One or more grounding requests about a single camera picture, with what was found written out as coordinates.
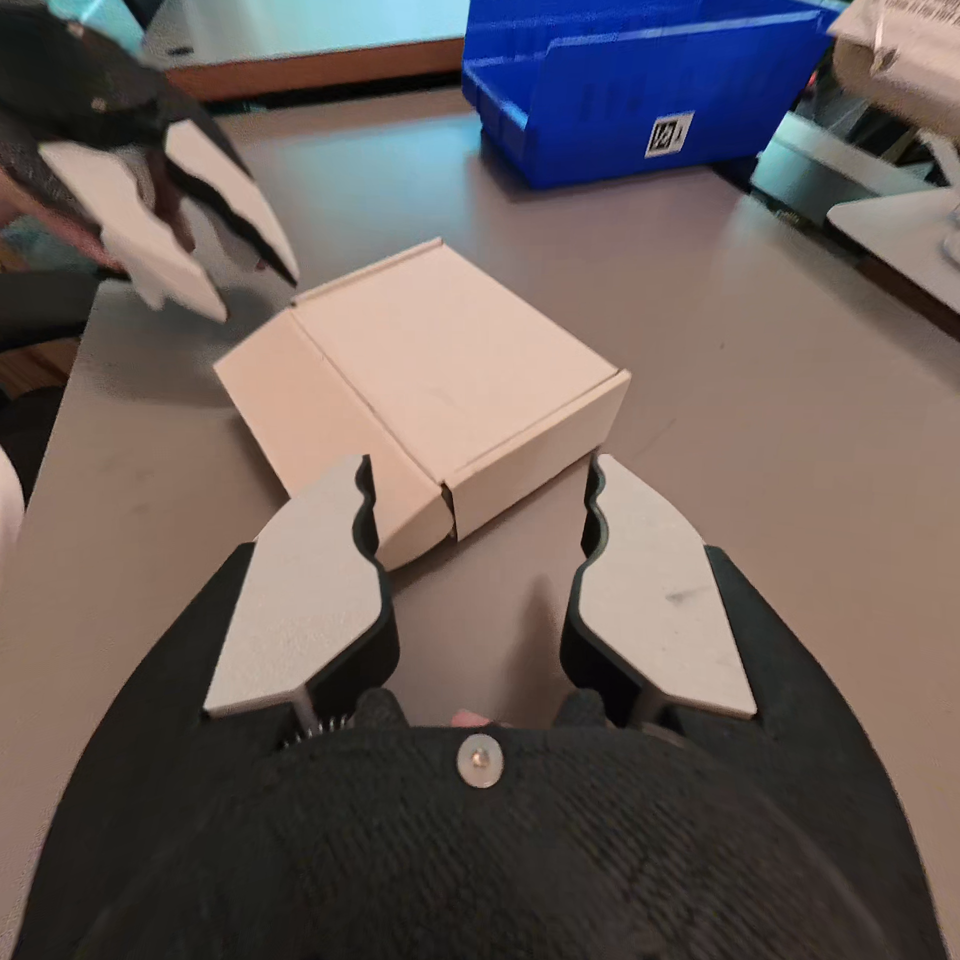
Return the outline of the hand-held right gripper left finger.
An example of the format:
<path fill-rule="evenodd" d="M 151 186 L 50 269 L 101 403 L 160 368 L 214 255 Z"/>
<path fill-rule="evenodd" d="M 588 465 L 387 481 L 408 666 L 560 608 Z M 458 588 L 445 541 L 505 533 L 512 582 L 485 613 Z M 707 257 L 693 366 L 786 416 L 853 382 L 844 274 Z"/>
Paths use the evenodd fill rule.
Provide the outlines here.
<path fill-rule="evenodd" d="M 203 702 L 210 717 L 289 706 L 317 736 L 396 670 L 372 466 L 368 455 L 335 462 L 257 535 Z"/>

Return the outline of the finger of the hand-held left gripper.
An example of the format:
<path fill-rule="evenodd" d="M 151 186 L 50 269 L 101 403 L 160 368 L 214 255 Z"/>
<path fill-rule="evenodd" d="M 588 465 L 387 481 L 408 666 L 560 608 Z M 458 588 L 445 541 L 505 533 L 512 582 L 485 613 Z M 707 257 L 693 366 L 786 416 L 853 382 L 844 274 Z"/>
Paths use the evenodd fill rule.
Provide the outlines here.
<path fill-rule="evenodd" d="M 299 284 L 299 262 L 284 228 L 231 145 L 182 119 L 166 130 L 166 165 L 181 191 L 213 216 L 235 259 L 248 249 L 252 262 L 265 263 L 291 286 Z"/>
<path fill-rule="evenodd" d="M 153 310 L 174 302 L 216 323 L 229 312 L 205 268 L 148 208 L 126 158 L 70 141 L 40 145 L 42 160 L 100 227 L 101 243 Z"/>

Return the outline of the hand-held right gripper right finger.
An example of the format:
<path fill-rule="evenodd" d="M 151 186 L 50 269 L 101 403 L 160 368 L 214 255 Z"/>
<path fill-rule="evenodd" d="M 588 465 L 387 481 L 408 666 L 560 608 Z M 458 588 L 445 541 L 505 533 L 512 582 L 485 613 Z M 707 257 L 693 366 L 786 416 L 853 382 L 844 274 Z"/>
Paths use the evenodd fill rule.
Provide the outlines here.
<path fill-rule="evenodd" d="M 563 673 L 626 729 L 680 707 L 750 721 L 758 705 L 707 546 L 666 498 L 613 456 L 593 455 L 582 563 L 559 643 Z"/>

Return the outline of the white cardboard box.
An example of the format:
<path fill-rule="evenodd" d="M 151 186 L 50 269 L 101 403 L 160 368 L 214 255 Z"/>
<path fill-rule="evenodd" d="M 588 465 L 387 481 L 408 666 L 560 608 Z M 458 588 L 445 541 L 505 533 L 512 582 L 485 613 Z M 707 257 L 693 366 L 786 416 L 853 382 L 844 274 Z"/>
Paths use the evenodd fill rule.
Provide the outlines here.
<path fill-rule="evenodd" d="M 602 446 L 631 382 L 440 239 L 298 295 L 214 372 L 290 497 L 369 457 L 388 571 Z"/>

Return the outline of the blue plastic bin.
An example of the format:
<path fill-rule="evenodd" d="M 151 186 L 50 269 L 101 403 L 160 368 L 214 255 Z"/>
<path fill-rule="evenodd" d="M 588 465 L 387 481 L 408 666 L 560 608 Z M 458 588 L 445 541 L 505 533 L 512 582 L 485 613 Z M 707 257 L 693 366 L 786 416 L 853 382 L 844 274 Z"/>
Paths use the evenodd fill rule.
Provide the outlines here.
<path fill-rule="evenodd" d="M 846 7 L 472 1 L 462 92 L 534 188 L 755 161 Z"/>

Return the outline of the person's left hand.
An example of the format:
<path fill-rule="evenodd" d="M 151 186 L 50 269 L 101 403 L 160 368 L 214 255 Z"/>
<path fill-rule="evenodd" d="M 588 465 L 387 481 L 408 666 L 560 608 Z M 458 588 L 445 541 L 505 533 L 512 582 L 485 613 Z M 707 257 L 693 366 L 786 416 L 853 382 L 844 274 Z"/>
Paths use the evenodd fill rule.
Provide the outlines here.
<path fill-rule="evenodd" d="M 75 249 L 99 267 L 126 276 L 124 266 L 112 257 L 94 232 L 73 214 L 65 214 L 44 205 L 34 194 L 1 170 L 1 230 L 23 218 L 29 218 L 42 226 L 59 241 Z"/>

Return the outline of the white table with brown edge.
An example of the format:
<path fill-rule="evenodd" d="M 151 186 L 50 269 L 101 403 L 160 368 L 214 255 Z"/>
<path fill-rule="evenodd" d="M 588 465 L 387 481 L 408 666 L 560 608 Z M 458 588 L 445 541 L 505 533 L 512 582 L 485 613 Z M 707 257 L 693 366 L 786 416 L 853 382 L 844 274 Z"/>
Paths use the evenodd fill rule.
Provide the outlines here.
<path fill-rule="evenodd" d="M 459 72 L 468 1 L 167 1 L 145 59 L 208 103 Z"/>

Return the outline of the printed instruction sheet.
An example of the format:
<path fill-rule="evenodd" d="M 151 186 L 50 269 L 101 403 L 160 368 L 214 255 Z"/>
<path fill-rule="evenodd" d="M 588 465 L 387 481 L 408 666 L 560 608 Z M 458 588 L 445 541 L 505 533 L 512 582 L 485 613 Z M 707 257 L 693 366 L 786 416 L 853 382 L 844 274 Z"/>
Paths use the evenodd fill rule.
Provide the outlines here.
<path fill-rule="evenodd" d="M 894 54 L 894 66 L 958 78 L 958 1 L 854 1 L 828 32 L 835 39 Z"/>

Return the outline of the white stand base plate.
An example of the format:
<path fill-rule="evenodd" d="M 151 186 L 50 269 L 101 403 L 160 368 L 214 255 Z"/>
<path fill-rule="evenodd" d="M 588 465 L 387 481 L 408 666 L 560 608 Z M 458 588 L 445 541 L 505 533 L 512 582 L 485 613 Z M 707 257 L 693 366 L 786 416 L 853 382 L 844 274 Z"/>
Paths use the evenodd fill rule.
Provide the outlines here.
<path fill-rule="evenodd" d="M 840 234 L 934 300 L 959 312 L 959 198 L 951 187 L 835 204 Z"/>

